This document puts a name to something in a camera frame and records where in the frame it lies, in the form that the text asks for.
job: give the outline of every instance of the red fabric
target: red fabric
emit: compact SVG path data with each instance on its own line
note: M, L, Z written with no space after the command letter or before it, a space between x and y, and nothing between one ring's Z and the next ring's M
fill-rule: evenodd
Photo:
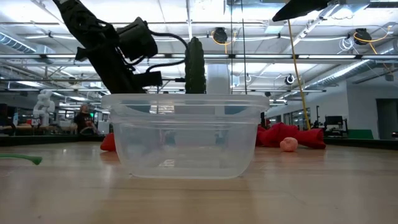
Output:
M298 143L314 149L326 148L323 142L323 130L312 129L299 131L294 125L277 123L268 130L257 129L256 146L280 147L280 143L288 137L297 139Z
M314 149L324 149L326 144L323 142L323 130L311 129L309 131L300 131L295 136L298 143L303 146L311 147Z
M113 133L110 133L107 136L105 136L104 141L101 144L101 150L116 151L116 144L114 143Z

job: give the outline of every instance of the pink ball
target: pink ball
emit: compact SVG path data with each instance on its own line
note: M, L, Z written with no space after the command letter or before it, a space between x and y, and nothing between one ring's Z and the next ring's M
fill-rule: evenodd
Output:
M283 141L280 142L280 149L282 152L294 152L296 151L299 143L295 138L285 138Z

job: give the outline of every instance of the clear plastic container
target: clear plastic container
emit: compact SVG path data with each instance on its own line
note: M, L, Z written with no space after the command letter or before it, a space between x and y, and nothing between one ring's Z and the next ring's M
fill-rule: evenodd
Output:
M248 167L269 99L112 94L102 98L102 106L111 111L118 156L133 175L228 179Z

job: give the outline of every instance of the ceiling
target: ceiling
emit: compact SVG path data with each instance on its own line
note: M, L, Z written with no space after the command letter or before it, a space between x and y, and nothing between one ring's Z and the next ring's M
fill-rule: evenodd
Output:
M114 23L115 27L123 27L132 22L136 17L141 17L149 23L149 29L155 32L171 32L180 35L188 40L189 26L187 24L187 1L186 0L81 0L82 3L93 12L99 19ZM61 18L58 9L52 1L42 1L46 10L57 18ZM242 13L234 11L231 14L223 13L223 0L191 0L189 14L192 20L192 34L200 38L205 54L281 54L290 45L289 39L269 39L274 34L266 33L277 27L281 36L289 36L289 28L283 22L273 23L272 16L277 10L244 9L244 29L241 23ZM15 35L26 44L41 44L53 49L56 54L75 54L76 48L81 46L73 36L70 35L59 21L35 5L31 0L1 0L0 3L0 28ZM321 21L312 29L302 41L295 46L296 54L353 54L352 51L342 51L341 41L322 39L341 38L348 34L353 34L356 28L367 28L374 39L384 37L386 34L386 24L392 23L389 35L379 42L374 43L375 47L391 40L398 33L397 9L365 9L357 12L352 17L347 18L328 18ZM306 25L316 19L319 12L312 12L305 17L292 20L293 36L299 34ZM236 41L227 46L216 44L211 37L207 37L215 27L224 27L226 33L231 37L236 33ZM62 38L44 37L51 32L54 36ZM185 49L180 42L170 41L169 39L157 38L159 53L183 54ZM370 52L369 45L355 45L360 53ZM16 54L15 50L4 45L0 45L0 53ZM23 66L25 60L10 60ZM150 63L156 63L156 59L151 59ZM225 63L229 70L233 70L234 75L241 76L241 83L244 83L244 67L242 62L226 60ZM44 74L42 67L26 67L34 72ZM316 78L325 71L338 66L339 63L299 63L298 72L305 82ZM143 61L137 66L139 71L145 71L148 62ZM54 72L58 67L50 67L49 71ZM160 69L165 77L184 77L184 66L164 67ZM248 61L246 73L250 77L249 86L251 88L285 88L284 78L295 73L292 63L261 63ZM97 78L92 67L65 67L62 72L55 72L53 78ZM183 83L170 82L168 87L183 88Z

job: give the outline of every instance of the person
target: person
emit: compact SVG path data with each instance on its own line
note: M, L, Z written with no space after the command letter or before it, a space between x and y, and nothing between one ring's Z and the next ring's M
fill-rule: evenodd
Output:
M82 105L80 111L73 119L73 122L77 125L77 132L79 134L95 134L96 128L94 126L93 118L88 112L88 106Z

